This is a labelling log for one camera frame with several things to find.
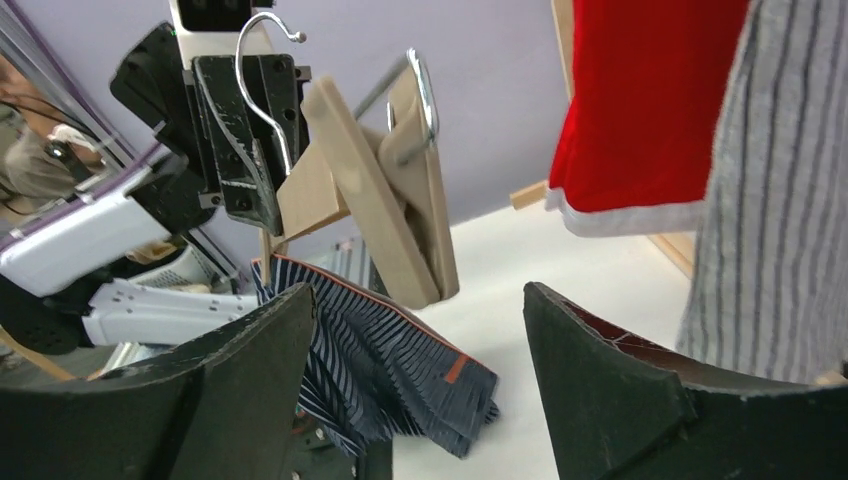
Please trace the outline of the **red underwear with white lettering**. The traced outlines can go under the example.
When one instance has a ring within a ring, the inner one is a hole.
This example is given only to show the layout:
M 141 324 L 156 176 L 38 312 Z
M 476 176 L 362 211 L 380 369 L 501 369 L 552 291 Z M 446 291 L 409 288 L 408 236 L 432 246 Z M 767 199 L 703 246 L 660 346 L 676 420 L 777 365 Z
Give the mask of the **red underwear with white lettering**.
M 693 206 L 694 230 L 747 3 L 572 3 L 575 93 L 548 188 L 580 213 Z

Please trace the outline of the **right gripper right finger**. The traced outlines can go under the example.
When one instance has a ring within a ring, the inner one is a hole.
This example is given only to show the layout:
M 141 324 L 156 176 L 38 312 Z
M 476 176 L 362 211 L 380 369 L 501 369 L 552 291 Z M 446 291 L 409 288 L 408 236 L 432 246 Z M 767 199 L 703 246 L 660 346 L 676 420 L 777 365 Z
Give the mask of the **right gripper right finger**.
M 523 309 L 563 479 L 843 479 L 847 389 L 700 363 L 530 282 Z

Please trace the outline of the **beige hanger with navy underwear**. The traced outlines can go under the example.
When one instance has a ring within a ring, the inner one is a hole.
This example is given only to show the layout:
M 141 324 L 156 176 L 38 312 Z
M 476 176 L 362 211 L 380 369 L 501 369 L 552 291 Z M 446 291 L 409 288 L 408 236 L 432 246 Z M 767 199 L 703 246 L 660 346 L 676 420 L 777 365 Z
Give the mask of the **beige hanger with navy underwear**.
M 354 109 L 332 78 L 319 78 L 301 103 L 312 142 L 295 161 L 282 126 L 253 100 L 244 79 L 244 45 L 262 21 L 293 42 L 306 36 L 259 12 L 242 27 L 235 50 L 240 94 L 270 126 L 283 156 L 287 178 L 278 202 L 309 190 L 319 196 L 283 225 L 282 238 L 352 216 L 391 298 L 422 309 L 455 296 L 460 284 L 437 147 L 439 118 L 423 57 L 408 49 Z

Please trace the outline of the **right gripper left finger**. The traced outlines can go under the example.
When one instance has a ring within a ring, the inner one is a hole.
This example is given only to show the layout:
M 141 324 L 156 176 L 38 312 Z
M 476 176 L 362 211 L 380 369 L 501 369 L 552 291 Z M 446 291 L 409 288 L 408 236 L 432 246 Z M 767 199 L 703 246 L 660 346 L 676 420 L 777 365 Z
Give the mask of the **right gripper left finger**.
M 5 479 L 286 479 L 315 325 L 298 284 L 95 380 L 1 391 Z

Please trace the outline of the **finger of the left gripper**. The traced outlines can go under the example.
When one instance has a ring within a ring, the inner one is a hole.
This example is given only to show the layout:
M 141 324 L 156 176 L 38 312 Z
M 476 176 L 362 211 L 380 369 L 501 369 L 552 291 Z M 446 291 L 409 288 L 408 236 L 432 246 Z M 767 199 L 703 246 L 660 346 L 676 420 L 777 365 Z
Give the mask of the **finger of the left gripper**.
M 277 201 L 282 167 L 270 130 L 260 125 L 239 90 L 234 57 L 198 56 L 191 71 L 227 214 L 282 234 Z
M 310 143 L 301 102 L 305 85 L 312 80 L 312 70 L 310 66 L 297 65 L 288 54 L 258 55 L 257 62 L 268 113 L 286 137 L 288 163 L 284 167 L 288 176 Z

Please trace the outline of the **navy striped underwear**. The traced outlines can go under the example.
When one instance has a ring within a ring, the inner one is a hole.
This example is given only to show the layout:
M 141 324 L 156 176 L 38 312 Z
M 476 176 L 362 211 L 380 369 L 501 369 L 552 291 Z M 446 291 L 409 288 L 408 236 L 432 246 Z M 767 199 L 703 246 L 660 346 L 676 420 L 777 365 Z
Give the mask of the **navy striped underwear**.
M 482 427 L 499 418 L 497 374 L 392 299 L 284 256 L 270 260 L 264 283 L 261 266 L 252 265 L 260 303 L 300 283 L 314 293 L 298 405 L 346 454 L 405 435 L 464 458 Z

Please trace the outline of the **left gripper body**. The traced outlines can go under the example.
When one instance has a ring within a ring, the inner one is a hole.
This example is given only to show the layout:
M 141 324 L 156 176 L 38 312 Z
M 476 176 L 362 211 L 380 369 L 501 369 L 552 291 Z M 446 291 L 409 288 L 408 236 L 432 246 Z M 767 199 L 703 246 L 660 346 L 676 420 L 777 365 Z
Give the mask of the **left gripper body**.
M 213 210 L 200 201 L 208 184 L 177 35 L 169 22 L 155 26 L 131 48 L 109 87 L 113 97 L 151 127 L 155 139 L 169 150 L 154 161 L 152 178 L 135 188 L 132 197 L 171 232 L 186 232 L 206 223 Z

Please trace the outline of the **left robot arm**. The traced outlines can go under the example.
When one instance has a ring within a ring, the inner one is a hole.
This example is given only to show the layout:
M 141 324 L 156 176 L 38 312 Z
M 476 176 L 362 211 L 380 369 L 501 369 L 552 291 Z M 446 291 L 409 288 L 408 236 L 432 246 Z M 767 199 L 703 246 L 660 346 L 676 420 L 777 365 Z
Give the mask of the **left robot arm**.
M 272 294 L 194 294 L 123 279 L 116 264 L 145 244 L 201 227 L 216 212 L 281 234 L 278 188 L 308 144 L 300 104 L 310 79 L 288 54 L 228 44 L 181 51 L 184 33 L 152 29 L 124 57 L 112 95 L 166 148 L 108 177 L 1 243 L 1 323 L 55 355 L 123 342 L 179 345 L 264 312 Z

